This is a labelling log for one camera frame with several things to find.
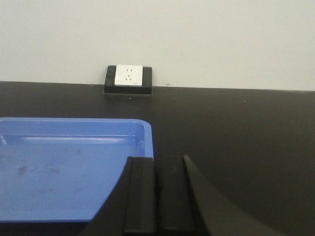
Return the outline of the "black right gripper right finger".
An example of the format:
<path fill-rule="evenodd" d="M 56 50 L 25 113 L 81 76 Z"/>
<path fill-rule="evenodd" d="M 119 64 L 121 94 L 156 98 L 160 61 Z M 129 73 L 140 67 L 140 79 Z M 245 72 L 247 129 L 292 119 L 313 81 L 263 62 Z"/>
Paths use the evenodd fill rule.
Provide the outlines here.
<path fill-rule="evenodd" d="M 161 227 L 196 236 L 312 236 L 315 167 L 288 156 L 157 159 Z"/>

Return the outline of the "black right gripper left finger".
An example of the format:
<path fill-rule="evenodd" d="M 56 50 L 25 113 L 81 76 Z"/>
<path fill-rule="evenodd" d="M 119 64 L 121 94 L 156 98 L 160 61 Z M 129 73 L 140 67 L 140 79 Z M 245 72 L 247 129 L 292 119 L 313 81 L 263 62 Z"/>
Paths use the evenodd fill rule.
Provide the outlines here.
<path fill-rule="evenodd" d="M 128 157 L 114 189 L 83 236 L 153 236 L 156 233 L 154 160 Z"/>

